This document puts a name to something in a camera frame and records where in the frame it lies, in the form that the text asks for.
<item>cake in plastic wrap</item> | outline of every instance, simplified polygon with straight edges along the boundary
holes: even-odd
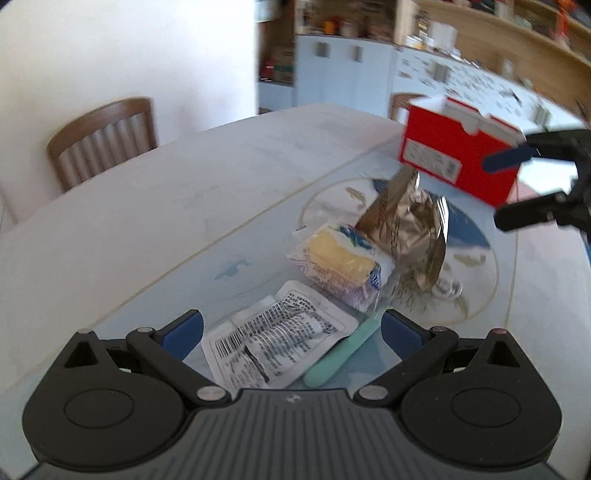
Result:
[[[360,312],[378,297],[392,258],[345,223],[326,225],[289,256],[306,277]]]

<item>red box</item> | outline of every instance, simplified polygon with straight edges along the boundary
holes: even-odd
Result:
[[[411,102],[399,159],[497,207],[519,168],[489,174],[482,160],[524,140],[517,127],[465,103],[444,96],[419,99]]]

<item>mint green handle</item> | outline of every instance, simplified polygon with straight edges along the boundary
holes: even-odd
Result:
[[[364,321],[357,329],[335,345],[304,375],[304,385],[319,388],[337,373],[347,359],[379,328],[381,315]]]

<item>blue plastic part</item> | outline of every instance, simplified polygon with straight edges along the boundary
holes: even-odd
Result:
[[[168,332],[161,346],[175,358],[183,360],[203,338],[203,316],[196,312]]]
[[[392,311],[382,316],[382,338],[402,360],[406,360],[424,345],[424,338],[402,321]]]
[[[487,173],[518,167],[532,157],[538,157],[538,151],[528,144],[522,144],[512,150],[489,155],[482,161],[482,169]]]

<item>wooden chair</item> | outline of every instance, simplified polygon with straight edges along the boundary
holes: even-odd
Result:
[[[128,98],[66,125],[47,144],[47,154],[66,192],[157,147],[150,99]]]
[[[396,120],[396,113],[399,108],[404,108],[408,110],[409,102],[415,98],[425,97],[427,95],[422,95],[420,93],[394,93],[390,97],[390,112],[389,112],[389,119]]]

